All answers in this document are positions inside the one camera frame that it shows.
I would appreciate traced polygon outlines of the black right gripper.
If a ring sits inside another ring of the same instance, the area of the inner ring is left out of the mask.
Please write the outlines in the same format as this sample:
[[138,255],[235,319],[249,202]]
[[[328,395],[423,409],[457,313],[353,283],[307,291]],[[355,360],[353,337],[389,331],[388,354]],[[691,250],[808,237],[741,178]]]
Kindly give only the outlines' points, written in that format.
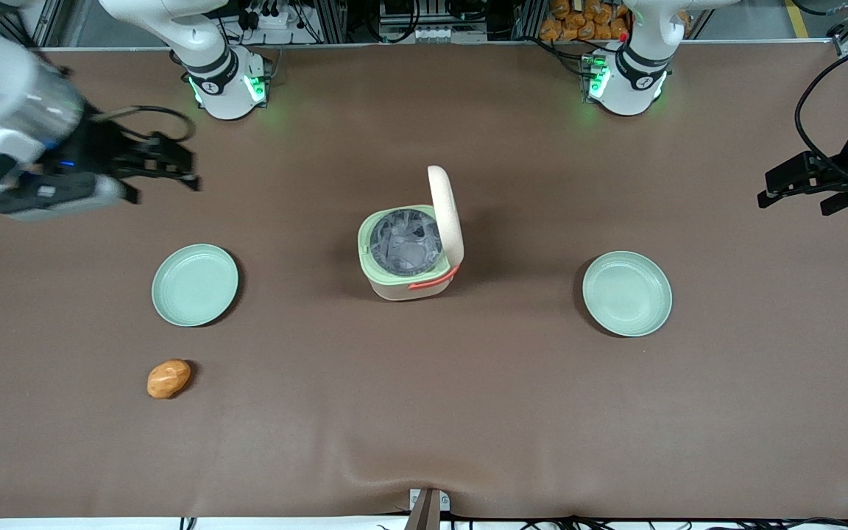
[[[196,155],[181,142],[154,132],[144,140],[129,140],[120,125],[112,120],[99,121],[97,107],[85,107],[81,121],[67,138],[41,155],[43,174],[97,172],[108,174],[115,158],[122,153],[122,178],[148,177],[172,179],[189,190],[201,191],[202,178],[196,174]],[[139,204],[139,190],[118,179],[121,198]]]

